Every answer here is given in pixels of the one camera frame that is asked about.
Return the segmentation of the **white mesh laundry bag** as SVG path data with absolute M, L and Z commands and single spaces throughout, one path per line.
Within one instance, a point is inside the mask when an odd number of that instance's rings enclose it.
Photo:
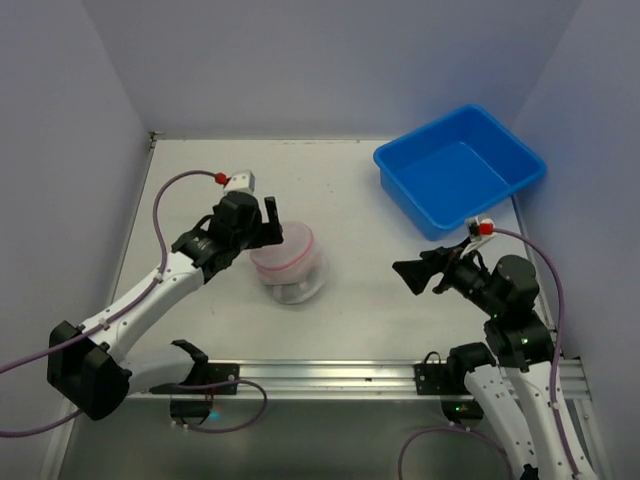
M 310 300 L 326 284 L 328 260 L 313 230 L 303 222 L 282 224 L 283 242 L 249 252 L 256 274 L 273 299 L 284 305 Z

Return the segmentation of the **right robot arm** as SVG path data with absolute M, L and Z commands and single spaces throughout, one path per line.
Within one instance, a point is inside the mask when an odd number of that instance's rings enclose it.
M 594 479 L 561 387 L 551 333 L 535 310 L 534 265 L 517 255 L 488 269 L 466 240 L 396 261 L 393 270 L 416 295 L 434 276 L 436 294 L 460 293 L 487 314 L 486 340 L 451 349 L 446 365 L 497 434 L 491 442 L 513 479 Z

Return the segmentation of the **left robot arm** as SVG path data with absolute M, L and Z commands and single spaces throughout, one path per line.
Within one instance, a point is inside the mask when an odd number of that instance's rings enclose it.
M 174 340 L 140 357 L 133 346 L 169 310 L 229 268 L 244 251 L 283 241 L 276 200 L 231 192 L 211 214 L 183 233 L 156 271 L 102 312 L 74 326 L 62 322 L 49 336 L 49 384 L 97 421 L 131 394 L 170 386 L 204 391 L 208 356 Z

